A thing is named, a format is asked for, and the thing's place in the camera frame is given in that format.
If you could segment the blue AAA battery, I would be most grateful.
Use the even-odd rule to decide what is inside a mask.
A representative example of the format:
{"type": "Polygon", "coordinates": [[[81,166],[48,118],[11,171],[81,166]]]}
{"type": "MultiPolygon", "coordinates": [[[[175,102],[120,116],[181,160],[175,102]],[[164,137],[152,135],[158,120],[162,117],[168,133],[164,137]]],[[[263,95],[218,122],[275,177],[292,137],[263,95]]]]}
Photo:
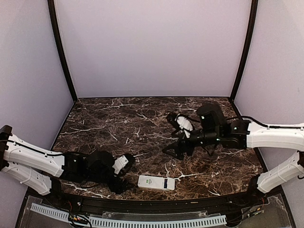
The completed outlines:
{"type": "Polygon", "coordinates": [[[164,187],[165,189],[167,188],[167,183],[168,183],[168,179],[164,179],[163,187],[164,187]]]}

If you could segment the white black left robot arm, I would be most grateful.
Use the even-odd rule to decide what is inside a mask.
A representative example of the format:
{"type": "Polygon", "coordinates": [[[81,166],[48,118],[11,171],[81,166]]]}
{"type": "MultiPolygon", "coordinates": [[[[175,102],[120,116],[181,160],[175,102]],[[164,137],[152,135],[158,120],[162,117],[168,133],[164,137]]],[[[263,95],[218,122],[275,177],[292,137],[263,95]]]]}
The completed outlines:
{"type": "Polygon", "coordinates": [[[0,171],[31,187],[57,207],[67,203],[60,180],[105,184],[111,192],[121,194],[134,187],[122,177],[131,169],[134,157],[123,154],[115,158],[107,151],[54,152],[32,145],[12,133],[12,127],[0,129],[0,171]]]}

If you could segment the white battery cover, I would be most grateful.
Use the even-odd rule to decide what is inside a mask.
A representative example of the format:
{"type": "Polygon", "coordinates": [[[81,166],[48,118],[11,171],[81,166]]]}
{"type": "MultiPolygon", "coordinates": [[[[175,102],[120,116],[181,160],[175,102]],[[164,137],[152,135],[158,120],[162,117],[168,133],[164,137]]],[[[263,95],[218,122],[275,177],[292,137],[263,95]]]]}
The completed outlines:
{"type": "Polygon", "coordinates": [[[175,190],[175,179],[169,177],[167,177],[166,179],[168,179],[168,183],[167,188],[164,188],[164,190],[175,190]]]}

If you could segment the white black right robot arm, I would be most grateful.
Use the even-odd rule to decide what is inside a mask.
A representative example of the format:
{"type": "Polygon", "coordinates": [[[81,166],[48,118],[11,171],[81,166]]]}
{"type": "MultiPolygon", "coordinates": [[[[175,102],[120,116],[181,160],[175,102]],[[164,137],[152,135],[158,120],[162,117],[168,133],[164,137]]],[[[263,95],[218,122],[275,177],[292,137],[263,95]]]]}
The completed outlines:
{"type": "Polygon", "coordinates": [[[174,112],[166,116],[175,131],[172,136],[177,141],[166,146],[162,151],[179,160],[185,155],[191,156],[196,147],[205,149],[213,145],[224,148],[250,149],[273,147],[293,149],[296,152],[283,163],[270,171],[251,178],[247,192],[242,201],[247,206],[253,206],[261,196],[275,187],[291,180],[303,178],[304,174],[304,125],[269,125],[250,116],[241,118],[226,118],[218,104],[207,103],[196,110],[201,124],[195,129],[195,120],[184,114],[174,112]]]}

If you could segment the white remote control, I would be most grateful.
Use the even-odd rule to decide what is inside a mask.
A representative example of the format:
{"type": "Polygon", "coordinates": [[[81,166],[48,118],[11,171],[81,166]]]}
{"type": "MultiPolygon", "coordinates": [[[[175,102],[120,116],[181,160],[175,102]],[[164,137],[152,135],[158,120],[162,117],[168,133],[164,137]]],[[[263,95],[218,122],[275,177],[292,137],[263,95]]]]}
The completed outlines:
{"type": "Polygon", "coordinates": [[[164,181],[164,177],[140,175],[137,186],[139,188],[145,188],[151,190],[164,190],[163,181],[164,181]]]}

